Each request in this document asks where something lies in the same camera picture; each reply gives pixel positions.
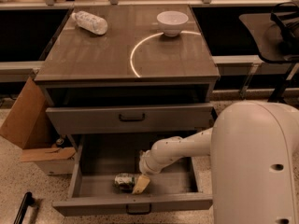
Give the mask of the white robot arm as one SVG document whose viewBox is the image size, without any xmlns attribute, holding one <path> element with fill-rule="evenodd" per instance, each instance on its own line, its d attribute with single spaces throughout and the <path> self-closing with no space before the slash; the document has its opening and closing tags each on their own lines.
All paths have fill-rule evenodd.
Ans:
<svg viewBox="0 0 299 224">
<path fill-rule="evenodd" d="M 139 170 L 156 175 L 184 157 L 208 154 L 214 224 L 298 224 L 292 154 L 299 147 L 299 110 L 242 101 L 227 106 L 212 128 L 154 143 Z"/>
</svg>

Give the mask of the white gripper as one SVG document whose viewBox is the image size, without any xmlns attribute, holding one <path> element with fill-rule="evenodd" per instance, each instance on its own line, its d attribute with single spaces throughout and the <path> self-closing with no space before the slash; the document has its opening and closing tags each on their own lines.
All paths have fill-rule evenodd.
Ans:
<svg viewBox="0 0 299 224">
<path fill-rule="evenodd" d="M 147 175 L 157 175 L 163 168 L 164 166 L 154 159 L 150 150 L 140 151 L 139 170 L 143 175 L 137 179 L 133 194 L 141 194 L 150 183 L 150 178 Z"/>
</svg>

